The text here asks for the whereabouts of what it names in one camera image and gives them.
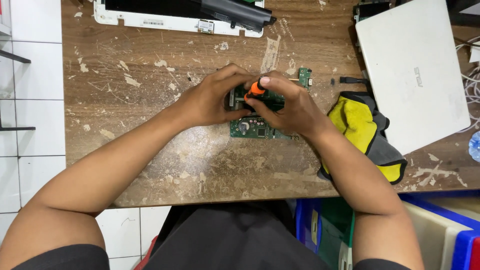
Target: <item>asus logo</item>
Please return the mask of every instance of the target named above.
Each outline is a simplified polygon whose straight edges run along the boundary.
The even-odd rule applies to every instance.
[[[418,67],[414,68],[413,71],[415,71],[415,75],[417,76],[417,84],[419,87],[423,87],[421,85],[421,77],[420,77],[420,69]]]

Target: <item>wooden desk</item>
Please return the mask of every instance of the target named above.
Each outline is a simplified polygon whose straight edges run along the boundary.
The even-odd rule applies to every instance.
[[[290,77],[299,67],[311,68],[311,94],[327,112],[340,91],[365,90],[362,85],[330,84],[341,75],[360,76],[348,31],[353,5],[349,0],[326,5],[269,0],[267,8],[277,23],[262,38],[245,38],[101,25],[91,17],[90,2],[78,8],[63,1],[67,163],[143,123],[231,62],[255,74],[276,68]],[[74,17],[77,12],[82,17]],[[455,33],[469,38],[480,31],[456,27]],[[478,109],[472,113],[480,115]],[[455,134],[406,155],[406,175],[395,189],[480,188],[480,163],[467,152],[472,134]],[[303,140],[233,139],[228,124],[197,127],[172,140],[115,205],[336,196],[330,182],[316,177],[319,166]]]

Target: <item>yellow cloth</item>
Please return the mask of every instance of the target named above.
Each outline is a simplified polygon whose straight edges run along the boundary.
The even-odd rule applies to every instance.
[[[373,122],[372,113],[366,104],[340,96],[328,117],[353,145],[362,153],[367,152],[377,132],[377,124]],[[391,184],[400,182],[405,169],[401,163],[377,167]],[[326,173],[329,176],[329,170],[323,160],[322,169],[322,174]]]

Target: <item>person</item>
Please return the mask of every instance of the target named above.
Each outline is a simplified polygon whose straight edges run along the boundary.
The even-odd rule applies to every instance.
[[[320,153],[339,193],[355,211],[355,270],[423,270],[412,222],[377,167],[321,113],[305,88],[278,72],[261,85],[285,97],[270,111],[247,103],[272,127],[302,135]],[[260,76],[234,64],[186,90],[171,106],[68,167],[18,213],[0,247],[0,270],[107,270],[95,216],[180,132],[251,114],[227,111],[230,89]],[[144,269],[327,269],[295,239],[285,201],[172,207]]]

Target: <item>microfiber towel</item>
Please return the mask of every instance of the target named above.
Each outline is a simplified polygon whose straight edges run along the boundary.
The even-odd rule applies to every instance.
[[[353,145],[377,165],[390,184],[402,180],[407,161],[385,138],[383,131],[390,122],[377,111],[375,100],[367,92],[341,92],[328,117]],[[317,175],[332,180],[323,161]]]

